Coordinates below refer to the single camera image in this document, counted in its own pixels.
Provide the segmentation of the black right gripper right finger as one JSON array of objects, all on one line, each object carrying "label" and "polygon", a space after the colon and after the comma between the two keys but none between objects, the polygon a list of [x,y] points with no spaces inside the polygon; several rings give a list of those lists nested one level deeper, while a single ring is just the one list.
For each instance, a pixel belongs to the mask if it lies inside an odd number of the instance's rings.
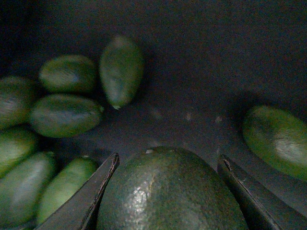
[{"label": "black right gripper right finger", "polygon": [[305,216],[223,154],[218,158],[217,171],[239,203],[250,230],[307,229]]}]

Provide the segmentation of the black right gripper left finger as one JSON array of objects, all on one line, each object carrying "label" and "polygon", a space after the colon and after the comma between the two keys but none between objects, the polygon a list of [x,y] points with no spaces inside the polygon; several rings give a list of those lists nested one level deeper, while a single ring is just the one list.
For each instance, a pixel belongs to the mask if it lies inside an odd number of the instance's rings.
[{"label": "black right gripper left finger", "polygon": [[111,154],[80,189],[43,223],[38,230],[93,230],[106,186],[119,166],[119,155]]}]

